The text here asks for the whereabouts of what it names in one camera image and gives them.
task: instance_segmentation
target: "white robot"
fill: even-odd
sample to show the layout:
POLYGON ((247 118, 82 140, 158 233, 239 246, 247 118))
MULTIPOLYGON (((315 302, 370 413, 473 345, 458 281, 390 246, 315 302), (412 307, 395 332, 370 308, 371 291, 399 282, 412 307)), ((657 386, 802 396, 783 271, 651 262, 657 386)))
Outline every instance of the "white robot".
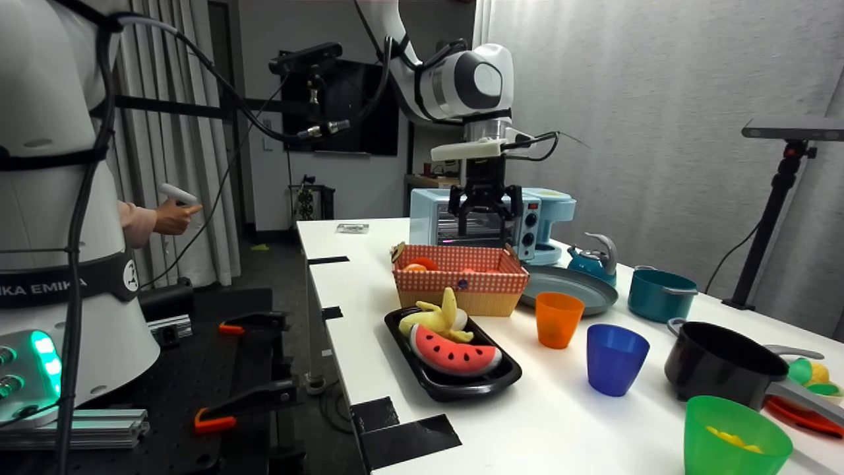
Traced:
MULTIPOLYGON (((64 250, 85 176, 82 166, 23 173, 6 166, 68 158, 90 150, 98 140, 98 126, 90 118, 90 111, 104 101, 94 62, 98 26, 68 2, 0 0, 0 377, 2 337, 38 331, 64 345, 68 319, 71 275, 64 250)), ((466 145, 450 145, 435 155, 500 161, 500 147, 516 137, 510 125, 510 50, 481 46, 445 50, 421 64, 409 46, 399 0, 355 0, 355 5, 383 62, 387 62, 407 111, 420 122, 466 126, 466 145)), ((77 407, 127 386, 162 353, 134 298, 137 277, 105 165, 98 165, 92 174, 80 266, 85 302, 77 407)), ((0 381, 0 418, 6 418, 0 422, 15 418, 15 409, 9 409, 14 390, 0 381)))

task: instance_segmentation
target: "desk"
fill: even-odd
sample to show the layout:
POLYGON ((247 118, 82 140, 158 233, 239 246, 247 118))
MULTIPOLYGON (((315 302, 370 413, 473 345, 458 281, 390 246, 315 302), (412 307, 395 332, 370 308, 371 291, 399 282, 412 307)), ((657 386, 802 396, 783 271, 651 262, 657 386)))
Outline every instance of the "desk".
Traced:
MULTIPOLYGON (((340 236, 337 223, 301 223, 307 258, 349 257, 315 264, 312 281, 321 308, 340 307, 328 322, 350 405, 390 396, 402 422, 445 415, 461 438, 438 452, 378 473, 682 473, 682 405, 665 381, 672 336, 627 311, 632 271, 619 266, 615 308, 586 319, 566 352, 535 343, 532 314, 475 316, 519 364, 523 381, 473 405, 438 405, 413 381, 383 316, 399 308, 390 248, 409 237, 407 219, 370 219, 367 236, 340 236), (586 384, 586 327, 611 322, 648 337, 651 353, 626 399, 607 399, 586 384)), ((834 377, 844 381, 844 345, 787 322, 737 311, 717 298, 697 297, 689 319, 734 327, 759 343, 789 343, 825 353, 834 377)), ((783 473, 841 473, 844 444, 787 427, 793 456, 783 473)))

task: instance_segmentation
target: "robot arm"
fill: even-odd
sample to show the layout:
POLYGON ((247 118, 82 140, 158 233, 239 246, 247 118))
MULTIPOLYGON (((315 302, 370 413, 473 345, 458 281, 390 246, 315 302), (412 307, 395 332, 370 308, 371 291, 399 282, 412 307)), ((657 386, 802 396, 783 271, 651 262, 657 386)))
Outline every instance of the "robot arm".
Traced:
POLYGON ((448 46, 431 62, 420 62, 403 30, 399 0, 355 0, 358 16, 387 64, 407 113, 431 125, 458 125, 466 140, 515 142, 511 111, 511 56, 500 46, 466 50, 448 46))

